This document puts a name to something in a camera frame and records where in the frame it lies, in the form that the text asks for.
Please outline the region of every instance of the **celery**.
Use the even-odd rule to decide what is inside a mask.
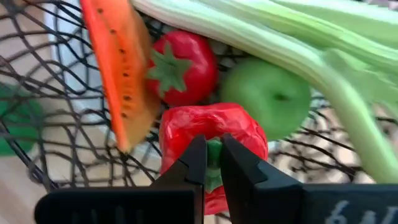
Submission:
[[[348,29],[289,9],[270,0],[198,0],[232,16],[261,22],[272,29],[324,48],[336,48],[383,70],[398,70],[398,50]]]
[[[226,5],[231,2],[225,0],[215,2],[218,1]],[[220,12],[194,0],[133,0],[133,4],[138,10],[168,25],[232,45],[306,79],[321,91],[334,107],[365,170],[379,183],[398,183],[398,160],[391,144],[379,131],[368,102],[360,95],[361,90],[355,89],[352,83],[340,73],[344,66],[348,67],[352,64],[351,60],[344,58],[344,55],[333,51],[331,53],[323,52],[293,37],[287,37],[258,23],[251,23],[248,18],[240,18],[238,14],[231,16],[227,12]],[[271,5],[269,9],[264,8],[261,12],[270,15],[269,19],[274,21],[275,29],[289,26],[291,28],[292,24],[298,27],[294,19],[286,18],[289,13],[285,12],[289,9],[274,5],[276,7]],[[255,11],[255,9],[245,8],[245,6],[243,8],[244,11]],[[273,10],[280,8],[282,9],[281,16],[278,16],[279,12]],[[309,19],[302,21],[300,25],[309,28],[306,22],[313,23],[315,21]],[[316,36],[325,39],[326,37],[322,35],[328,37],[330,34],[323,32],[335,31],[332,30],[321,30],[316,32]],[[373,43],[369,44],[373,48],[351,45],[350,38],[335,37],[332,42],[342,45],[344,51],[348,49],[352,52],[354,49],[360,55],[370,53],[375,56],[375,60],[380,61],[379,63],[384,57],[387,57],[380,55],[380,52],[396,57],[395,52],[383,47],[379,49],[379,46],[374,46]],[[397,65],[393,64],[394,58],[387,61],[389,68]]]
[[[271,0],[398,48],[398,12],[350,0]]]

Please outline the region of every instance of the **toy apple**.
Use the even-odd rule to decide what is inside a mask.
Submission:
[[[221,100],[241,105],[273,141],[300,127],[310,110],[311,92],[298,75],[248,58],[232,68],[221,84]]]

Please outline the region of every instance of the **black mesh basket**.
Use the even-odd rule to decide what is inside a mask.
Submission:
[[[154,181],[159,174],[161,156],[159,120],[140,150],[129,155],[119,153],[103,88],[98,82],[100,73],[78,5],[71,3],[74,1],[57,0],[0,2],[5,9],[5,14],[0,14],[0,22],[8,22],[12,28],[1,31],[0,45],[18,41],[13,54],[0,52],[0,81],[6,80],[29,92],[24,96],[15,93],[0,98],[12,105],[0,114],[1,137],[27,166],[31,180],[42,184],[47,191],[65,187],[147,185]],[[172,29],[154,18],[141,16],[153,41]],[[210,42],[221,73],[247,56],[230,46]],[[45,114],[15,114],[28,116],[29,122],[5,119],[32,99],[44,106]],[[387,135],[391,135],[398,124],[382,113],[377,120]],[[14,126],[35,128],[41,134],[37,138],[16,136],[9,132]],[[35,142],[33,151],[21,149],[22,142],[26,141]],[[305,124],[295,134],[274,142],[270,162],[303,182],[373,182],[362,170],[333,108],[315,91]],[[228,216],[217,214],[215,218],[219,222]]]

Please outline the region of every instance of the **red bell pepper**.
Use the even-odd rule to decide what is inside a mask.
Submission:
[[[261,159],[267,159],[268,148],[264,131],[235,103],[172,108],[163,114],[160,124],[159,142],[163,152],[161,174],[182,155],[196,135],[204,134],[208,140],[205,215],[228,210],[217,161],[221,149],[217,138],[225,133],[230,133]]]

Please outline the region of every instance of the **red tomato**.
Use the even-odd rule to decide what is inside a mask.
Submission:
[[[214,90],[217,62],[204,37],[176,30],[165,34],[153,48],[147,84],[166,103],[194,105]]]

